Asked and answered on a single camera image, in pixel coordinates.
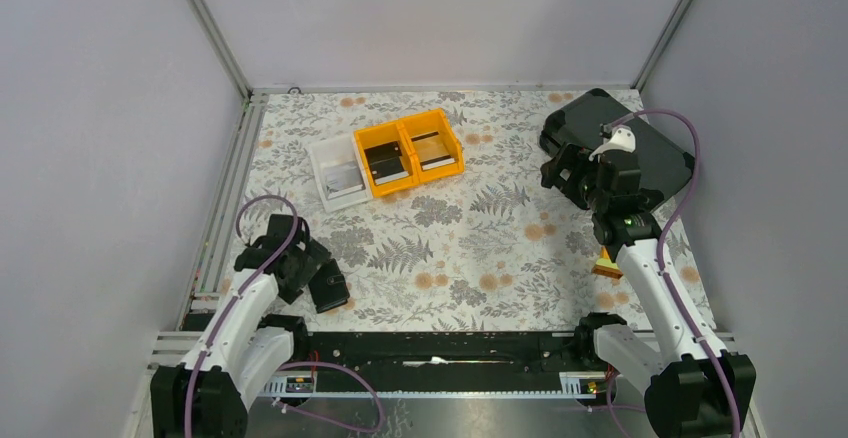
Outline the white plastic bin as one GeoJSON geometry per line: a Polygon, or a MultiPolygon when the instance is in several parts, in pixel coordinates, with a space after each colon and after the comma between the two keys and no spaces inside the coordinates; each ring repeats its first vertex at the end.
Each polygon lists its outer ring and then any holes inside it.
{"type": "Polygon", "coordinates": [[[352,133],[307,146],[320,200],[335,212],[373,199],[362,158],[352,133]]]}

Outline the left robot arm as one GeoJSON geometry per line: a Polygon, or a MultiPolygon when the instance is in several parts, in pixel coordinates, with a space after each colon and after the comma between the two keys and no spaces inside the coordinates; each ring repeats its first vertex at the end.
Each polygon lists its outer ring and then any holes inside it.
{"type": "Polygon", "coordinates": [[[280,365],[309,359],[302,318],[268,314],[282,299],[309,293],[319,313],[349,300],[346,280],[308,223],[274,214],[264,235],[237,257],[229,291],[196,344],[150,383],[156,437],[242,437],[248,412],[280,365]]]}

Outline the black leather card holder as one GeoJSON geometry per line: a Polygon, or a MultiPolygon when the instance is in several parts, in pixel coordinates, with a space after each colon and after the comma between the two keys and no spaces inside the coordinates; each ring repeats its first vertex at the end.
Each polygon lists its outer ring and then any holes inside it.
{"type": "Polygon", "coordinates": [[[342,307],[350,299],[345,276],[335,259],[330,259],[318,269],[308,288],[317,314],[342,307]]]}

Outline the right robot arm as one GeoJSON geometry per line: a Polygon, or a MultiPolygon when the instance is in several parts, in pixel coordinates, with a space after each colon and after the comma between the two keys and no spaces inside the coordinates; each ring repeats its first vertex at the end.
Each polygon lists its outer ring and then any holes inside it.
{"type": "Polygon", "coordinates": [[[682,286],[653,215],[665,197],[642,187],[634,148],[564,145],[541,174],[543,187],[591,211],[595,238],[636,292],[659,346],[609,322],[575,340],[577,363],[589,370],[607,363],[622,374],[642,393],[659,437],[739,436],[756,370],[705,324],[682,286]]]}

